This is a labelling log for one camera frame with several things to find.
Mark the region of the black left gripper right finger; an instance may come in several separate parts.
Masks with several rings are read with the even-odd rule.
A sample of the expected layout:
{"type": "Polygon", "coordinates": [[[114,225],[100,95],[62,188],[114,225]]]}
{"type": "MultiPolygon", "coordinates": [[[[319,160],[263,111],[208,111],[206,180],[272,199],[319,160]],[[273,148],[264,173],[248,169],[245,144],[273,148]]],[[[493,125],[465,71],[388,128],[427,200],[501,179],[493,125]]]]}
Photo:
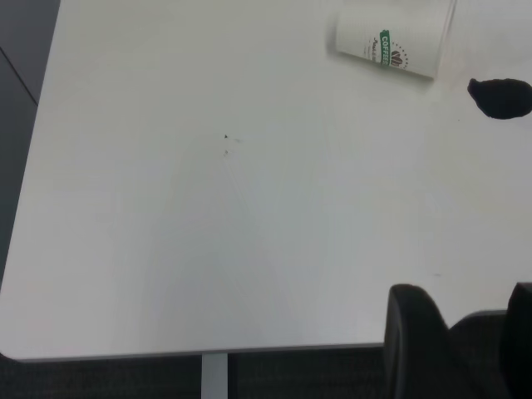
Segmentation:
{"type": "Polygon", "coordinates": [[[517,283],[500,341],[500,370],[513,398],[531,398],[531,339],[531,283],[517,283]]]}

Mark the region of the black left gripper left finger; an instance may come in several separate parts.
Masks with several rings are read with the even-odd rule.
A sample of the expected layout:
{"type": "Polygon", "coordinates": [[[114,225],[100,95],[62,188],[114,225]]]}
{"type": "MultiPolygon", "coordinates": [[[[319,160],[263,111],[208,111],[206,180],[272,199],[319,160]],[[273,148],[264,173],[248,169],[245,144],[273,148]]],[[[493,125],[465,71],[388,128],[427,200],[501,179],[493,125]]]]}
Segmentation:
{"type": "Polygon", "coordinates": [[[387,398],[447,398],[454,359],[439,308],[423,289],[390,288],[383,344],[387,398]]]}

